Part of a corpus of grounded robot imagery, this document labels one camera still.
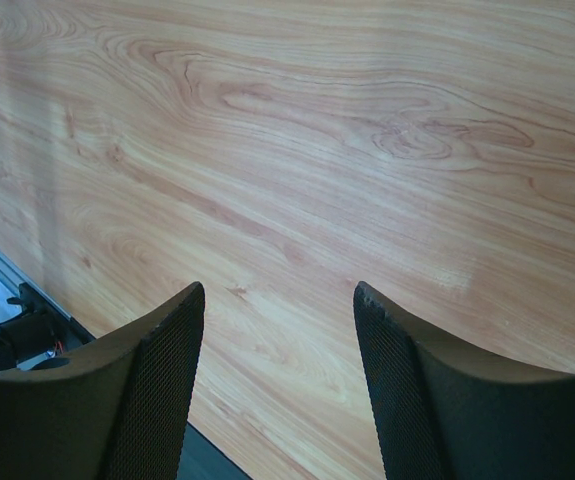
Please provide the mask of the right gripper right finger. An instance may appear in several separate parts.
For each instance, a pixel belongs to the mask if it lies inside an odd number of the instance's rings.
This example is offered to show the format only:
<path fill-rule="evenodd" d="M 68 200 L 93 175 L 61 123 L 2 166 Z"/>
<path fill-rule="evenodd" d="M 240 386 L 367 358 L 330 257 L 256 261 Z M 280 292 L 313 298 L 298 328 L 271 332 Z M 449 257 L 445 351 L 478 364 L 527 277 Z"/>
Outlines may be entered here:
<path fill-rule="evenodd" d="M 575 374 L 494 354 L 367 283 L 355 328 L 390 479 L 575 479 Z"/>

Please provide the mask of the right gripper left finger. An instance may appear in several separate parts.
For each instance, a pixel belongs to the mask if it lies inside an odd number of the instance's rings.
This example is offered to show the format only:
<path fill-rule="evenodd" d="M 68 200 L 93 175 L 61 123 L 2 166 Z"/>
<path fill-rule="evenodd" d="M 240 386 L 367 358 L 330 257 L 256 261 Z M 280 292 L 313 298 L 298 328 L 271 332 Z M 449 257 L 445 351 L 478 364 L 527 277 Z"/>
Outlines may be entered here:
<path fill-rule="evenodd" d="M 204 331 L 192 283 L 31 370 L 0 371 L 0 479 L 173 479 Z"/>

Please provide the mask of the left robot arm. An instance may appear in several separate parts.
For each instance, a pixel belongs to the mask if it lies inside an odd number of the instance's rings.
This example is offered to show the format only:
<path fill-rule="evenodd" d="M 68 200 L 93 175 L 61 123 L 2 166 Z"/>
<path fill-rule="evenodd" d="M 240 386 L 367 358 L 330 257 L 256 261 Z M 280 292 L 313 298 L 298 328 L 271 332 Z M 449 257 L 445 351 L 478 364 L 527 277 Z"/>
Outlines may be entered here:
<path fill-rule="evenodd" d="M 67 319 L 33 287 L 21 283 L 19 293 L 7 303 L 20 306 L 21 312 L 0 322 L 0 371 L 47 351 L 64 352 Z"/>

